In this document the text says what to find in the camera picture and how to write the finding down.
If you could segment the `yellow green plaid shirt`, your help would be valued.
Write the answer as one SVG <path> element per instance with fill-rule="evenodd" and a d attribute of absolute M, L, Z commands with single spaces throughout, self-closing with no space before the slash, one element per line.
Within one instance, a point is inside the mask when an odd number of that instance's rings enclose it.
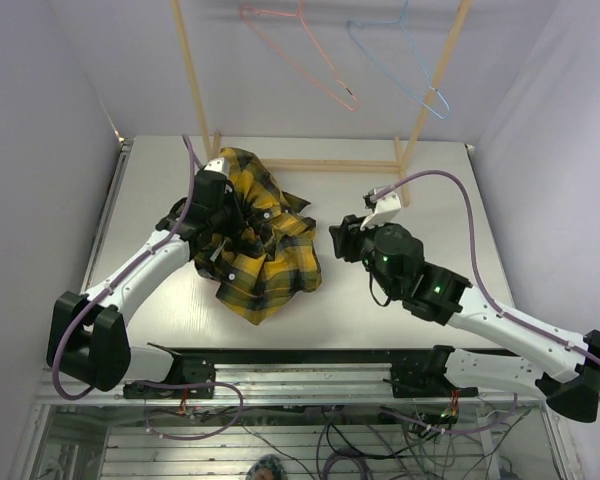
<path fill-rule="evenodd" d="M 310 202 L 281 189 L 252 152 L 226 147 L 238 206 L 245 221 L 240 237 L 216 234 L 194 264 L 219 283 L 216 298 L 253 325 L 278 312 L 297 293 L 322 284 L 314 241 L 317 223 L 302 211 Z"/>

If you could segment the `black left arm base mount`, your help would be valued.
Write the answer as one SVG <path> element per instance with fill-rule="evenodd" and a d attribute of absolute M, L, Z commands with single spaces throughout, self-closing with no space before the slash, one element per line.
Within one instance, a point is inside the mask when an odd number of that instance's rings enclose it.
<path fill-rule="evenodd" d="M 211 399 L 215 369 L 202 357 L 149 344 L 131 349 L 125 373 L 126 400 Z"/>

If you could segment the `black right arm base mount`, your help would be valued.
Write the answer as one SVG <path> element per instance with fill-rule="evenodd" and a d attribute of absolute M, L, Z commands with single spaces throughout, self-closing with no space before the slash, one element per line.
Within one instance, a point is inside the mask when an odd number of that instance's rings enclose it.
<path fill-rule="evenodd" d="M 442 398 L 458 393 L 461 398 L 478 396 L 476 387 L 458 387 L 447 379 L 447 362 L 456 349 L 436 345 L 430 350 L 408 350 L 391 364 L 383 382 L 394 398 Z"/>

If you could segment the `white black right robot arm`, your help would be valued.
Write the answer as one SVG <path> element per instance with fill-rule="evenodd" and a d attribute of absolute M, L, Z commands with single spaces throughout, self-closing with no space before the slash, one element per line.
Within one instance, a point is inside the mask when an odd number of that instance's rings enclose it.
<path fill-rule="evenodd" d="M 553 411 L 593 423 L 600 407 L 600 331 L 558 328 L 498 304 L 470 281 L 424 258 L 423 243 L 399 224 L 368 228 L 348 215 L 329 229 L 336 258 L 360 263 L 370 286 L 420 320 L 463 330 L 506 350 L 480 354 L 436 346 L 420 375 L 439 396 L 452 388 L 491 388 L 543 400 Z"/>

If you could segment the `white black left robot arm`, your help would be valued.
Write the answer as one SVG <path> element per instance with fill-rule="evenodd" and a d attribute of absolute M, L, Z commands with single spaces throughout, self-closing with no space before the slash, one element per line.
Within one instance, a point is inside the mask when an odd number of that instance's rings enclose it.
<path fill-rule="evenodd" d="M 67 291 L 55 302 L 47 349 L 56 392 L 78 400 L 60 377 L 88 391 L 109 391 L 125 380 L 148 381 L 162 397 L 183 387 L 175 354 L 156 346 L 134 346 L 127 327 L 140 306 L 174 272 L 243 225 L 225 159 L 209 162 L 193 177 L 188 196 L 161 219 L 141 248 L 104 281 L 83 293 Z"/>

